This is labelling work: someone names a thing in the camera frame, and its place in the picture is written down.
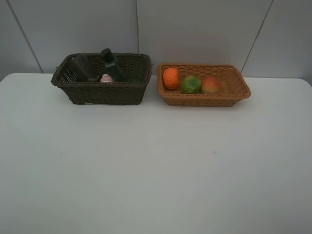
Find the dark green pump bottle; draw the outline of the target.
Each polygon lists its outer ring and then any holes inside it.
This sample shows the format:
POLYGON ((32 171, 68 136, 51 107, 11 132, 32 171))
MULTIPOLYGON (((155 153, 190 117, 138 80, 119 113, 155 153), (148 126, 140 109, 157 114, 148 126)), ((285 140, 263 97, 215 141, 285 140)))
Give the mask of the dark green pump bottle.
POLYGON ((105 71, 109 74, 113 82, 126 82, 126 77, 121 69, 117 57, 109 48, 101 51, 101 55, 105 61, 105 71))

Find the light orange wicker basket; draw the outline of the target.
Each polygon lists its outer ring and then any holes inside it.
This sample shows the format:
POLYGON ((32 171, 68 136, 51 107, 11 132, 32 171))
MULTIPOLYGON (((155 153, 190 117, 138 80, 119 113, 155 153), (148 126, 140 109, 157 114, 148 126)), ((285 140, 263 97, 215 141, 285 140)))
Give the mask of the light orange wicker basket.
POLYGON ((241 73, 228 64, 161 63, 157 68, 157 89, 172 106, 230 107, 251 96, 241 73), (168 68, 178 69, 181 81, 192 75, 201 80, 214 77, 219 80, 220 89, 216 94, 184 94, 180 88, 168 90, 163 83, 163 73, 168 68))

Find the orange toy tangerine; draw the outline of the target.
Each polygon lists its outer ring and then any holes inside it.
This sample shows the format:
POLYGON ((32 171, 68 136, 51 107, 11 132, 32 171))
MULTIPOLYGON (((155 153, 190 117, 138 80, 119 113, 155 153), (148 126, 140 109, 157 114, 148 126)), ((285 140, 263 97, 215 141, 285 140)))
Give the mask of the orange toy tangerine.
POLYGON ((163 73, 163 83, 166 89, 176 90, 180 86, 179 71, 177 68, 168 68, 163 73))

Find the dark brown wicker basket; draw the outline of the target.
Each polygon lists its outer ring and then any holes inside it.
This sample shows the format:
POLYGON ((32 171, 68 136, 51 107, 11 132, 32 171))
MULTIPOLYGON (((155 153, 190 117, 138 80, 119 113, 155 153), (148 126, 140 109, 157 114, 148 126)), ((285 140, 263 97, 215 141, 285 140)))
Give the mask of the dark brown wicker basket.
POLYGON ((56 68, 51 83, 60 88, 73 104, 138 105, 152 75, 151 59, 146 54, 115 53, 127 82, 80 82, 68 65, 79 53, 70 54, 56 68))

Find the green toy fruit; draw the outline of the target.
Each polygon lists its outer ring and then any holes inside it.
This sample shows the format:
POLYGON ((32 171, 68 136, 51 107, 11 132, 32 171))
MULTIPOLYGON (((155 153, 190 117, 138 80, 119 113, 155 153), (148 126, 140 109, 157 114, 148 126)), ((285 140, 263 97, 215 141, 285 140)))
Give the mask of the green toy fruit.
POLYGON ((201 80, 195 76, 188 76, 182 81, 181 85, 183 94, 198 94, 201 87, 201 80))

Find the red yellow toy peach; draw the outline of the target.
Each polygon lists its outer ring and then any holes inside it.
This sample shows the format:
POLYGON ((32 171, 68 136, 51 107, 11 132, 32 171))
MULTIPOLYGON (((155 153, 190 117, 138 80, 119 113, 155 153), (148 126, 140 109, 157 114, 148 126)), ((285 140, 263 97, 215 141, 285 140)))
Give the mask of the red yellow toy peach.
POLYGON ((207 77, 201 82, 201 93, 203 94, 217 94, 221 88, 220 81, 215 77, 207 77))

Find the translucent purple plastic cup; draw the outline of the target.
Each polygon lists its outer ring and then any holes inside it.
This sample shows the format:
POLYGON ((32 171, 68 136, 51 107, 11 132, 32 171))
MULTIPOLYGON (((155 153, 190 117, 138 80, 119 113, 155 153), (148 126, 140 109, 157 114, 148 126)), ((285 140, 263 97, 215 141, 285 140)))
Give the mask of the translucent purple plastic cup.
POLYGON ((77 76, 79 82, 99 82, 100 77, 85 53, 71 58, 68 61, 68 65, 77 76))

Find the pink detergent bottle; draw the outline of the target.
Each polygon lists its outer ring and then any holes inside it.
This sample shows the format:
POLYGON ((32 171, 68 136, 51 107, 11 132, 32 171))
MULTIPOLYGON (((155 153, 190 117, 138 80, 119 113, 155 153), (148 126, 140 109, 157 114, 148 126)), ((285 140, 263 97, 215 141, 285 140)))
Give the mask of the pink detergent bottle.
POLYGON ((101 79, 100 79, 101 83, 112 83, 114 82, 112 77, 109 74, 104 74, 101 79))

